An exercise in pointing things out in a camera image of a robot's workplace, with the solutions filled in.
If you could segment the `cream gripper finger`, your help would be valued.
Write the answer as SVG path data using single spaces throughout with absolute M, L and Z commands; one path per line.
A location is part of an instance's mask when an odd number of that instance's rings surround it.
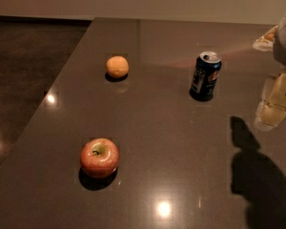
M 253 48 L 262 52 L 271 52 L 273 50 L 276 31 L 277 26 L 269 29 L 254 42 Z
M 286 117 L 286 69 L 269 74 L 255 113 L 255 127 L 271 131 Z

